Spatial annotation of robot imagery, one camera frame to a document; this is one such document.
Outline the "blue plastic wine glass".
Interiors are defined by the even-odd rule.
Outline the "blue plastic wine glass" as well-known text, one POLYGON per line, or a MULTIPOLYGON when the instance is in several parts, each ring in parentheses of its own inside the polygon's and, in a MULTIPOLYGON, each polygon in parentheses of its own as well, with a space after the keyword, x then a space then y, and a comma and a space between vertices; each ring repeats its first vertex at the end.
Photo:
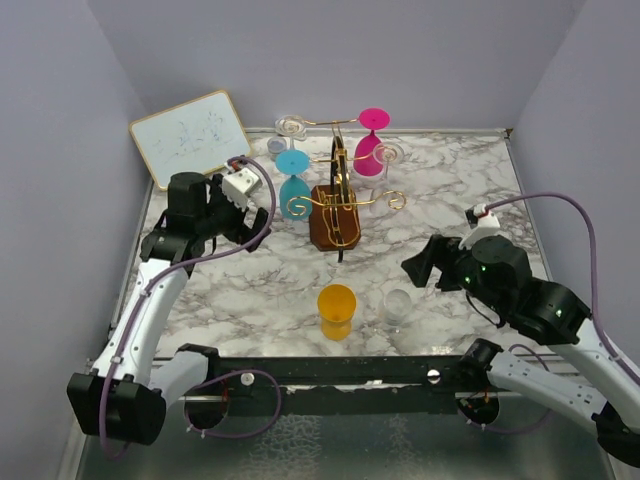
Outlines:
POLYGON ((288 149, 276 157, 276 168, 287 179, 279 190, 282 216, 291 220, 304 220, 311 213, 311 190, 301 175, 309 168, 310 158, 301 150, 288 149))

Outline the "short clear glass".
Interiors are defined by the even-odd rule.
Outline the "short clear glass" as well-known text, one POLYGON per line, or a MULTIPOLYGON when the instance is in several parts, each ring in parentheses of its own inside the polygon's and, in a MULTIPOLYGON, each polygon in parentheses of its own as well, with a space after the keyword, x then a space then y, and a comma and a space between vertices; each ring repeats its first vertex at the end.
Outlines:
POLYGON ((386 333, 397 334, 405 326, 413 310, 409 293, 400 288, 388 291, 379 307, 379 318, 386 333))

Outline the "clear champagne flute glass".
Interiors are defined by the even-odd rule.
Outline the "clear champagne flute glass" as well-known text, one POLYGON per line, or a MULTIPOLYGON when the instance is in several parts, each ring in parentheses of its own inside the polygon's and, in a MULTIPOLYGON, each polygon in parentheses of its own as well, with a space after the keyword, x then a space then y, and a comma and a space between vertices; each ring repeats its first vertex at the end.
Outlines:
POLYGON ((301 116, 282 116, 275 121, 274 128, 278 135, 287 140, 289 150, 294 149, 297 142, 307 139, 307 123, 301 116))

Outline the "pink plastic wine glass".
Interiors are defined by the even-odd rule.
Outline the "pink plastic wine glass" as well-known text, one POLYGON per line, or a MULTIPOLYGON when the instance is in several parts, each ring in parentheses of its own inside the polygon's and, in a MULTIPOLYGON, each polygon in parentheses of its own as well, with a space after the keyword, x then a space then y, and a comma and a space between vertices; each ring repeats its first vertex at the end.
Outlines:
POLYGON ((391 117, 382 108, 370 107, 360 113, 358 121, 369 133, 356 146, 353 169, 362 177, 376 177, 383 169, 382 164, 373 158, 374 148, 381 143, 376 132, 387 128, 391 117))

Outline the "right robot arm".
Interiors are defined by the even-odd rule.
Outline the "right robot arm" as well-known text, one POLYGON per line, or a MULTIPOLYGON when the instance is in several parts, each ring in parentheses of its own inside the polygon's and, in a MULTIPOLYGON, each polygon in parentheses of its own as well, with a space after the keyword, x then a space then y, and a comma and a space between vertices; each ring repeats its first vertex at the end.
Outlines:
POLYGON ((463 290, 498 315, 501 323, 548 347, 584 379, 576 384, 484 339, 475 341, 459 367, 461 383, 518 392, 560 413, 597 438, 611 456, 639 464, 639 368, 596 328, 589 307, 569 288, 533 276, 527 253, 501 235, 466 248, 458 237, 433 235, 401 264, 416 287, 441 272, 441 291, 463 290))

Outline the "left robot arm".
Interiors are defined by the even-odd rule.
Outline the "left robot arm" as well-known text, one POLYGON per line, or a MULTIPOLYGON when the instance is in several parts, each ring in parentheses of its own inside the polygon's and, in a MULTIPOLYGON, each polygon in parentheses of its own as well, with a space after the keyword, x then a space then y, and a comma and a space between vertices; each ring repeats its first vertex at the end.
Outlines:
POLYGON ((129 301, 104 350, 86 373, 75 373, 67 396, 81 431, 101 440, 150 445, 166 413, 194 389, 206 395, 220 385, 221 371, 206 347, 186 346, 154 368, 160 337, 194 267, 209 257, 218 237, 234 251, 252 252, 270 233, 272 209, 245 217, 251 196, 269 181, 248 167, 207 177, 171 177, 166 208, 140 244, 140 264, 129 301))

